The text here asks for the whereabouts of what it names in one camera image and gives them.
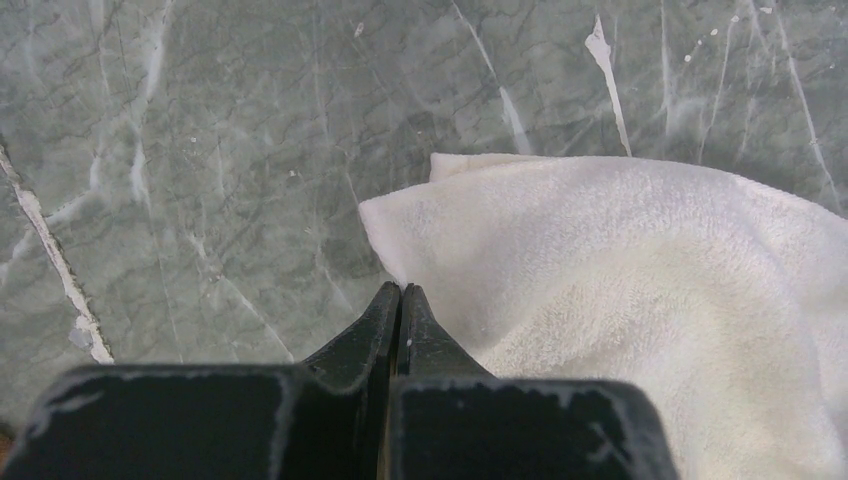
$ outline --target towel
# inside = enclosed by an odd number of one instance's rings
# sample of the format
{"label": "towel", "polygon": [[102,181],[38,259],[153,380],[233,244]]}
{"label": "towel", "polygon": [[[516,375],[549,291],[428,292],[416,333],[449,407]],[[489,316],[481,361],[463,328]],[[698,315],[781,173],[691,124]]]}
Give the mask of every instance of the towel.
{"label": "towel", "polygon": [[685,479],[845,479],[848,221],[676,162],[431,156],[360,204],[401,286],[500,377],[640,387]]}

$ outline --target cloth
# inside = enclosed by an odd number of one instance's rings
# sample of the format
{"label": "cloth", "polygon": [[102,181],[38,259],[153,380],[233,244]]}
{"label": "cloth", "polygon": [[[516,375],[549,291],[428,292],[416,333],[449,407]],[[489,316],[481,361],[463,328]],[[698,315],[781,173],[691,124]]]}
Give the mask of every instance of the cloth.
{"label": "cloth", "polygon": [[431,164],[360,215],[485,368],[637,385],[682,478],[848,478],[848,220],[674,162]]}

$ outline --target white towel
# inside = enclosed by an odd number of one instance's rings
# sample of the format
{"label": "white towel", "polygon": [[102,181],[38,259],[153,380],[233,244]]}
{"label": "white towel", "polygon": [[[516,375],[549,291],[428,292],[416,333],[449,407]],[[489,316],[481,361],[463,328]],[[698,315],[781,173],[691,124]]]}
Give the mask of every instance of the white towel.
{"label": "white towel", "polygon": [[489,371],[641,387],[685,479],[848,478],[848,221],[681,163],[431,163],[360,214]]}

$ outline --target gray surface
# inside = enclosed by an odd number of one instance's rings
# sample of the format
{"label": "gray surface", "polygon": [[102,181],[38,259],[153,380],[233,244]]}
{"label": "gray surface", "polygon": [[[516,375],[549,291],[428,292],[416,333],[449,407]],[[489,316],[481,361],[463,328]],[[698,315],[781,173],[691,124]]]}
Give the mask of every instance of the gray surface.
{"label": "gray surface", "polygon": [[[357,201],[424,181],[430,152],[624,153],[596,14],[634,155],[848,208],[848,7],[788,3],[11,0],[0,133],[118,361],[300,359],[383,278]],[[90,359],[0,189],[0,417],[19,425]]]}

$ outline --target marble floor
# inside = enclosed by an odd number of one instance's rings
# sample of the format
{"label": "marble floor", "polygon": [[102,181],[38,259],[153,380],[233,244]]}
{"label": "marble floor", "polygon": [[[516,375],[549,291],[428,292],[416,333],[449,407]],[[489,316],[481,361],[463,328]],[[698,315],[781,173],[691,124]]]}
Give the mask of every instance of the marble floor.
{"label": "marble floor", "polygon": [[357,202],[433,151],[630,151],[842,213],[846,72],[837,0],[7,0],[0,418],[95,361],[79,322],[116,362],[304,358],[386,278]]}

